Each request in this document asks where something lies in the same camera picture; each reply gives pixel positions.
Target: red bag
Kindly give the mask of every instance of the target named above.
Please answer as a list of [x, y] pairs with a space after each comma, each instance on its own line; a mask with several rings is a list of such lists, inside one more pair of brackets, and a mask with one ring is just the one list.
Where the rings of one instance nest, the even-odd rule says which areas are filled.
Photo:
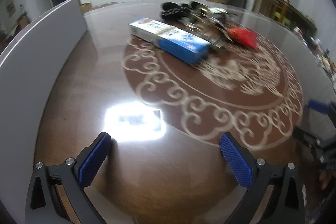
[[251, 47], [256, 51], [258, 50], [257, 34], [255, 32], [240, 28], [231, 28], [227, 30], [227, 33], [240, 44]]

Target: gray partition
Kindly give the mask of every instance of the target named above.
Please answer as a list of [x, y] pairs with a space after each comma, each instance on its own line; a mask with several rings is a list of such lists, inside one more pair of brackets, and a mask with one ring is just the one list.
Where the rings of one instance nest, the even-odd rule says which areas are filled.
[[18, 224], [44, 107], [86, 30], [79, 1], [67, 0], [30, 23], [0, 55], [0, 200]]

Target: round table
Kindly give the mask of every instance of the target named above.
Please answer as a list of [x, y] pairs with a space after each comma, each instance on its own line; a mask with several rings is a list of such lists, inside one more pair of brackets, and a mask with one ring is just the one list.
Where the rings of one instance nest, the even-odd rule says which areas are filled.
[[258, 32], [259, 51], [229, 45], [189, 66], [129, 34], [128, 23], [159, 20], [162, 2], [85, 14], [89, 31], [50, 95], [35, 161], [59, 164], [105, 131], [115, 141], [85, 192], [107, 223], [223, 223], [245, 193], [218, 148], [221, 133], [231, 132], [255, 157], [296, 164], [309, 214], [321, 200], [318, 173], [293, 126], [322, 138], [335, 132], [305, 108], [309, 99], [335, 100], [315, 57], [283, 26], [226, 7], [234, 25]]

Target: product box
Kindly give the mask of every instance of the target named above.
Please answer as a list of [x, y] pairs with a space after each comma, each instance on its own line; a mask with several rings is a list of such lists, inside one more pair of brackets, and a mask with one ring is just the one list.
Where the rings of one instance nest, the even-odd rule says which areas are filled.
[[208, 55], [210, 43], [174, 26], [143, 18], [130, 24], [131, 34], [152, 43], [188, 64]]
[[210, 43], [191, 33], [175, 28], [159, 36], [159, 47], [188, 64], [208, 55]]
[[158, 35], [161, 33], [175, 28], [174, 26], [152, 20], [149, 18], [143, 18], [136, 22], [129, 24], [131, 27], [131, 34], [139, 37], [155, 46], [158, 45]]

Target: blue gripper pad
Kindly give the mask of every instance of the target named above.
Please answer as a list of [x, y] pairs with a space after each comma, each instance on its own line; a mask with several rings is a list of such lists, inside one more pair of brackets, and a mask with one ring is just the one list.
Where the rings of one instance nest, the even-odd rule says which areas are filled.
[[101, 132], [94, 142], [85, 147], [76, 158], [75, 175], [79, 185], [90, 186], [112, 146], [109, 134]]
[[314, 99], [310, 99], [308, 101], [308, 107], [322, 114], [329, 114], [330, 112], [329, 105], [321, 103]]
[[250, 189], [253, 184], [253, 171], [227, 134], [223, 134], [220, 137], [219, 148], [230, 165], [239, 185]]

